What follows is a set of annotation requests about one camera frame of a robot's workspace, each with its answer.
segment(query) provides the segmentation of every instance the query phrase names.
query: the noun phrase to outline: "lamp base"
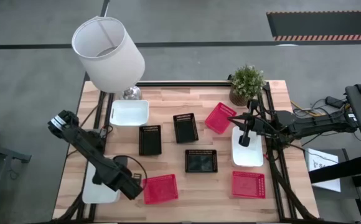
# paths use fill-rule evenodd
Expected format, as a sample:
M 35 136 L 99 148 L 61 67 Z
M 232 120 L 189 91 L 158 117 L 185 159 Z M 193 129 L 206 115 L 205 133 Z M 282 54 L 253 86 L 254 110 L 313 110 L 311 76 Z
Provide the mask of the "lamp base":
M 140 100 L 142 98 L 141 89 L 137 86 L 132 86 L 123 92 L 121 100 Z

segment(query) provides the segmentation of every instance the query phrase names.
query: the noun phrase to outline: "lamp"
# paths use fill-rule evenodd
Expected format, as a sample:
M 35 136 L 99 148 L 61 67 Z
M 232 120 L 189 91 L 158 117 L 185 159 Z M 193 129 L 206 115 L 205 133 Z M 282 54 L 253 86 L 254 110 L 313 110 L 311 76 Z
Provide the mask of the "lamp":
M 135 84 L 144 73 L 144 59 L 124 25 L 110 17 L 94 17 L 74 33 L 72 47 L 93 84 L 121 99 L 140 100 Z

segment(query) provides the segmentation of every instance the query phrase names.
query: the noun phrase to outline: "wooden tabletop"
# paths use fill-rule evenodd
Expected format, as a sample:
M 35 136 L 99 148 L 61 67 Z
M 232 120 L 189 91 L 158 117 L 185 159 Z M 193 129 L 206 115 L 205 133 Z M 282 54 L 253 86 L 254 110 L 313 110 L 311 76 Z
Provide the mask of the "wooden tabletop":
M 290 99 L 283 80 L 269 81 L 276 110 L 292 111 Z M 145 205 L 143 193 L 135 200 L 124 195 L 116 203 L 99 204 L 96 210 L 97 222 L 274 222 L 278 221 L 276 202 L 269 162 L 263 166 L 247 168 L 232 165 L 231 124 L 223 134 L 216 134 L 206 127 L 204 121 L 215 106 L 222 102 L 238 114 L 245 107 L 233 105 L 229 98 L 229 87 L 142 87 L 143 99 L 148 100 L 148 125 L 161 125 L 162 154 L 160 156 L 139 156 L 138 127 L 114 126 L 109 134 L 105 156 L 126 154 L 137 159 L 145 167 L 149 177 L 175 174 L 179 199 L 158 205 Z M 83 121 L 98 103 L 99 91 L 91 82 L 85 82 L 78 110 Z M 194 113 L 199 140 L 188 144 L 176 144 L 172 116 Z M 89 119 L 84 129 L 92 128 Z M 216 149 L 218 173 L 185 173 L 184 151 L 186 149 Z M 289 147 L 284 150 L 291 187 L 305 205 L 318 217 L 316 202 L 309 180 L 304 154 Z M 62 182 L 54 210 L 54 218 L 63 214 L 79 194 L 82 187 L 86 160 L 79 153 L 72 154 L 66 161 Z M 142 173 L 133 162 L 128 166 L 133 172 Z M 233 170 L 265 174 L 266 199 L 234 198 L 231 193 Z M 286 194 L 282 199 L 286 216 L 289 217 Z

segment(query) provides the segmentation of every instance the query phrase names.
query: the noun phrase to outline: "white container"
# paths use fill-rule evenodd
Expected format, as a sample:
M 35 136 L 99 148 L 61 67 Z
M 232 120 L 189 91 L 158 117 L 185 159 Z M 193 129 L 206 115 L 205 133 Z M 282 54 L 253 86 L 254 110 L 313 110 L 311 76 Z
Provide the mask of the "white container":
M 94 184 L 92 178 L 96 168 L 88 162 L 87 176 L 82 191 L 82 201 L 84 203 L 113 203 L 120 199 L 120 191 L 111 190 L 105 184 Z
M 110 123 L 118 126 L 140 126 L 148 122 L 149 102 L 146 100 L 116 100 L 113 102 Z
M 101 91 L 124 91 L 144 73 L 143 56 L 117 19 L 95 17 L 86 21 L 75 31 L 72 47 Z
M 232 130 L 232 157 L 233 164 L 243 167 L 259 167 L 263 165 L 262 153 L 262 137 L 257 135 L 254 131 L 248 132 L 250 137 L 250 144 L 248 147 L 241 146 L 238 143 L 243 131 L 239 127 L 234 127 Z

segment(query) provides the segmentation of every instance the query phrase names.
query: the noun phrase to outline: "gray floor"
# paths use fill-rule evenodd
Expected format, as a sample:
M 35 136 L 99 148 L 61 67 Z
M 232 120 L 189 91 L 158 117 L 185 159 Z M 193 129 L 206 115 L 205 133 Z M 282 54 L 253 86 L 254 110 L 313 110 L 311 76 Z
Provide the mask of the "gray floor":
M 103 1 L 0 0 L 0 44 L 66 44 L 74 30 L 100 13 Z M 265 12 L 361 10 L 361 0 L 117 0 L 108 16 L 125 24 L 135 42 L 272 40 Z M 244 63 L 286 80 L 290 97 L 308 107 L 361 83 L 361 45 L 298 47 L 197 47 L 141 49 L 144 80 L 223 80 Z M 33 155 L 0 199 L 0 223 L 47 221 L 52 216 L 67 145 L 47 121 L 75 111 L 83 67 L 71 50 L 0 50 L 0 144 Z M 346 148 L 361 156 L 351 134 L 320 137 L 308 146 Z M 316 195 L 322 218 L 359 219 L 353 200 Z

